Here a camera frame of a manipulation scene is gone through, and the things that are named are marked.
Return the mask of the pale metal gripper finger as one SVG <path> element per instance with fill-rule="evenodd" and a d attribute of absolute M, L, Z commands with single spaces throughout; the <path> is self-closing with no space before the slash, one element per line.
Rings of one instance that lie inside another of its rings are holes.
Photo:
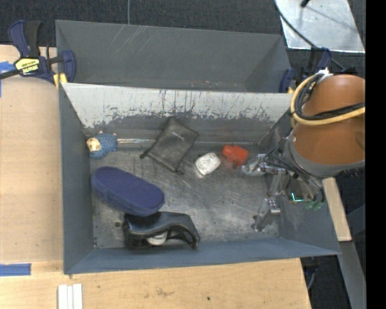
<path fill-rule="evenodd" d="M 280 214 L 281 209 L 275 199 L 263 199 L 257 214 L 253 216 L 252 229 L 256 232 L 262 232 L 266 227 L 271 227 Z"/>
<path fill-rule="evenodd" d="M 241 166 L 241 172 L 247 176 L 261 176 L 266 174 L 265 154 L 257 154 Z"/>

